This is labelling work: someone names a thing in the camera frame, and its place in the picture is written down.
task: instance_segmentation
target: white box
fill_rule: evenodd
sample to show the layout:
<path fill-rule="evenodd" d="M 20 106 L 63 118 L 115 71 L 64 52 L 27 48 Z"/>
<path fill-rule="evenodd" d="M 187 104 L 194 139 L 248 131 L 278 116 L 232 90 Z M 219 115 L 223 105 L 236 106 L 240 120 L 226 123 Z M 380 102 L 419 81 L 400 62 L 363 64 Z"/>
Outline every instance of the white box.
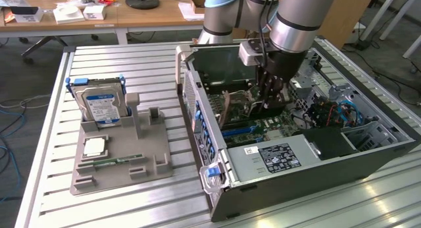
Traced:
<path fill-rule="evenodd" d="M 87 6 L 84 10 L 84 16 L 87 20 L 104 20 L 106 6 L 103 5 Z"/>
<path fill-rule="evenodd" d="M 40 7 L 11 7 L 16 22 L 40 22 L 44 12 Z"/>
<path fill-rule="evenodd" d="M 84 15 L 76 6 L 58 7 L 52 13 L 58 24 L 86 21 Z"/>
<path fill-rule="evenodd" d="M 354 28 L 354 31 L 348 37 L 348 40 L 346 41 L 346 44 L 354 44 L 359 41 L 359 37 L 363 35 L 363 32 L 366 31 L 367 27 L 360 22 L 356 23 L 356 26 Z"/>

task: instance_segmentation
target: blue pcie slot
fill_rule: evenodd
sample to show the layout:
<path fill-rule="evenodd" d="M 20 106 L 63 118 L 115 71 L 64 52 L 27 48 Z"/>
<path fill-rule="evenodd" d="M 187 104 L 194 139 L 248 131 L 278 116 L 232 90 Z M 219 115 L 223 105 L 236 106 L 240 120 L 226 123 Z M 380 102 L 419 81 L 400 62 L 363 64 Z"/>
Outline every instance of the blue pcie slot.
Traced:
<path fill-rule="evenodd" d="M 244 133 L 254 133 L 255 129 L 256 129 L 256 126 L 231 130 L 228 132 L 223 132 L 223 137 L 230 137 L 230 136 L 244 134 Z"/>

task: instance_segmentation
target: red cable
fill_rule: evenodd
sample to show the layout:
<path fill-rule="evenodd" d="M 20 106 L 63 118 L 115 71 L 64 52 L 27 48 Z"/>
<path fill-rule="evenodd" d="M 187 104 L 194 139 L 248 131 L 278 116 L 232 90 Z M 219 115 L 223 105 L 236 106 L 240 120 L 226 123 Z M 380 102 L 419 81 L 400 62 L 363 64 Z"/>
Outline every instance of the red cable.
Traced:
<path fill-rule="evenodd" d="M 330 117 L 328 117 L 328 123 L 327 123 L 327 126 L 330 126 L 330 121 L 331 121 L 331 116 L 332 116 L 332 110 L 334 110 L 334 107 L 335 107 L 336 105 L 334 105 L 332 107 L 331 107 L 331 110 L 330 110 Z"/>

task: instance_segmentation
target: table leg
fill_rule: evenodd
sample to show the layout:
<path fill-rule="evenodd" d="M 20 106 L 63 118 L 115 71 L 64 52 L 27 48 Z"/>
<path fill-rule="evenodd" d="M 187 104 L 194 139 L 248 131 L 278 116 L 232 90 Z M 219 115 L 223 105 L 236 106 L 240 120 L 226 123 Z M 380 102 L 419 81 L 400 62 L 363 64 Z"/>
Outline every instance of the table leg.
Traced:
<path fill-rule="evenodd" d="M 393 18 L 393 21 L 391 22 L 387 30 L 383 32 L 380 39 L 384 40 L 387 39 L 391 31 L 393 30 L 397 22 L 401 20 L 404 14 L 407 13 L 408 9 L 411 8 L 411 6 L 413 5 L 416 0 L 408 0 L 408 2 L 405 3 L 405 5 L 403 6 L 400 12 L 397 13 L 396 17 Z"/>
<path fill-rule="evenodd" d="M 419 37 L 419 39 L 416 40 L 416 42 L 413 43 L 413 45 L 409 47 L 409 49 L 407 50 L 405 54 L 403 55 L 403 57 L 405 59 L 409 58 L 409 56 L 413 54 L 413 52 L 416 51 L 416 49 L 421 46 L 421 35 Z"/>
<path fill-rule="evenodd" d="M 128 33 L 127 28 L 118 28 L 116 29 L 119 44 L 128 44 L 127 33 Z"/>
<path fill-rule="evenodd" d="M 387 12 L 387 9 L 388 7 L 391 6 L 393 0 L 387 0 L 387 2 L 384 2 L 372 22 L 369 23 L 369 26 L 367 28 L 367 30 L 364 31 L 363 33 L 363 36 L 362 36 L 362 40 L 366 40 L 372 32 L 372 30 L 375 29 L 376 27 L 376 24 L 377 22 L 380 21 L 380 18 L 383 17 L 384 13 Z"/>

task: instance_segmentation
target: hard drive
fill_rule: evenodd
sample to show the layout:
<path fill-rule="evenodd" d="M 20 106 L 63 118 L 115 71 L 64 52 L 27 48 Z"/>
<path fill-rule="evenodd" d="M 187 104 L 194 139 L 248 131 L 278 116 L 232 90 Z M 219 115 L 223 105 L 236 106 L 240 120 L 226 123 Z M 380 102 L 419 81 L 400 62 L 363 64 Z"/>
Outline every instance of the hard drive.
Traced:
<path fill-rule="evenodd" d="M 124 77 L 78 78 L 72 83 L 67 78 L 66 82 L 83 113 L 83 120 L 95 121 L 99 128 L 120 125 L 120 118 L 130 115 L 124 102 Z"/>

